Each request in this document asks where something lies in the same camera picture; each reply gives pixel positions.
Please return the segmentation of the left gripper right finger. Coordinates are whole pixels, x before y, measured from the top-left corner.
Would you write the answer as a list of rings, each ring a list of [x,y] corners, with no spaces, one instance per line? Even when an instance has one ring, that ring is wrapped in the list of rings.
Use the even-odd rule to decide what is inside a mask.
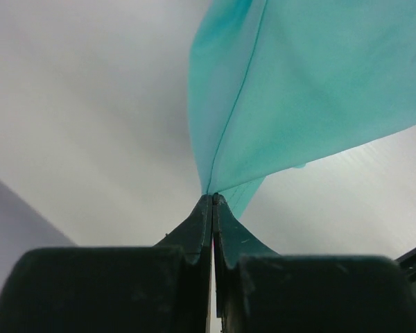
[[[280,255],[213,197],[217,315],[224,332],[416,332],[416,261]]]

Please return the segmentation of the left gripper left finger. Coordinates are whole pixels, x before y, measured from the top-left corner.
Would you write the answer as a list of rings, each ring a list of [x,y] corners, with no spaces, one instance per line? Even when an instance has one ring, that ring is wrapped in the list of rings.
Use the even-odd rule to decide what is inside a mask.
[[[0,293],[0,332],[208,332],[212,198],[151,247],[30,250]]]

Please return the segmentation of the teal t shirt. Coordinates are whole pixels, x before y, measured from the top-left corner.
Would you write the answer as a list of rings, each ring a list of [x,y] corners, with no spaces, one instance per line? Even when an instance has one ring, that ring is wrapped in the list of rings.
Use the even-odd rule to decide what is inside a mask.
[[[416,1],[213,1],[189,54],[202,192],[241,216],[272,173],[416,125]]]

